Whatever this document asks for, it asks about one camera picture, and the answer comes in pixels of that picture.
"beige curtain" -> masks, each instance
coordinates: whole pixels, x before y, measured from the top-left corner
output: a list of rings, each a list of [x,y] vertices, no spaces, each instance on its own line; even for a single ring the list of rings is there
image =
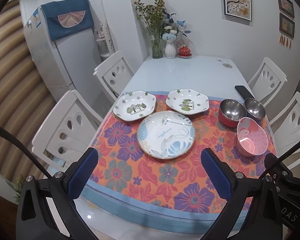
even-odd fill
[[[31,59],[19,0],[13,0],[0,14],[0,126],[31,150],[33,136],[55,103]],[[12,182],[20,176],[42,176],[18,148],[3,138],[0,174]]]

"white plate with tree design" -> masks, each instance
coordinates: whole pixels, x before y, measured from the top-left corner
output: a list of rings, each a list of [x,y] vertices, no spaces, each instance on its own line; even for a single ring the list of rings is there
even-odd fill
[[[120,119],[131,122],[152,114],[155,102],[154,95],[142,90],[134,91],[118,99],[113,113]]]
[[[198,114],[209,109],[209,98],[193,89],[170,91],[166,104],[181,114]]]
[[[189,118],[174,111],[153,113],[142,120],[137,138],[144,152],[159,159],[173,159],[192,147],[195,130]]]

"screw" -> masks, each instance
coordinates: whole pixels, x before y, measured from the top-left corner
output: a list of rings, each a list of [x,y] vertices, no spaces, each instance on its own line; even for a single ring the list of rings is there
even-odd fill
[[[33,176],[29,175],[27,178],[26,178],[26,181],[29,182],[33,179]]]
[[[242,172],[236,172],[235,173],[235,176],[238,178],[238,179],[242,179],[244,177],[243,173]]]
[[[54,177],[57,178],[57,179],[61,178],[62,176],[63,176],[63,172],[62,171],[58,171],[58,172],[56,172],[54,174]]]
[[[272,178],[270,177],[270,176],[266,176],[266,181],[269,181],[269,182],[271,182],[272,181]]]

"dining table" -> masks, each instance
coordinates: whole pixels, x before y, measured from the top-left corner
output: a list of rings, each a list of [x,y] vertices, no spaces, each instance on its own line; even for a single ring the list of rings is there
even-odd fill
[[[265,170],[266,154],[275,154],[267,118],[260,125],[267,134],[268,149],[255,157],[241,155],[236,130],[219,122],[223,99],[243,102],[236,85],[252,93],[230,59],[149,56],[121,95],[137,90],[153,94],[154,111],[159,112],[172,110],[165,103],[169,91],[192,89],[208,96],[209,110],[187,116],[195,128],[192,148],[178,158],[161,160],[144,153],[138,144],[142,119],[126,122],[111,109],[90,143],[98,151],[98,165],[77,203],[86,223],[114,239],[200,239],[226,204],[201,164],[201,151],[211,148],[233,171],[252,178]],[[250,203],[248,198],[233,231],[240,229]]]

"chair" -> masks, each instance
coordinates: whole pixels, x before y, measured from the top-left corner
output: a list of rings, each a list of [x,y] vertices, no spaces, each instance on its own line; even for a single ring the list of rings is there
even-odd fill
[[[274,143],[277,156],[280,157],[293,145],[300,141],[300,93],[296,92],[288,105],[270,122],[273,125],[281,118],[284,119],[278,130],[274,133]],[[300,158],[290,164],[288,169],[292,169],[300,164]]]
[[[102,117],[87,104],[77,90],[68,91],[35,134],[32,152],[58,171],[66,171],[89,147],[102,121]],[[50,159],[46,152],[65,161],[65,165]]]
[[[256,83],[251,87],[250,84],[253,81],[256,81]],[[256,100],[259,102],[265,101],[262,103],[263,106],[266,106],[276,96],[286,81],[287,77],[282,70],[271,59],[265,57],[258,71],[248,82],[248,85]]]
[[[102,62],[94,75],[102,84],[103,91],[114,103],[134,73],[125,61],[121,51],[117,51]]]

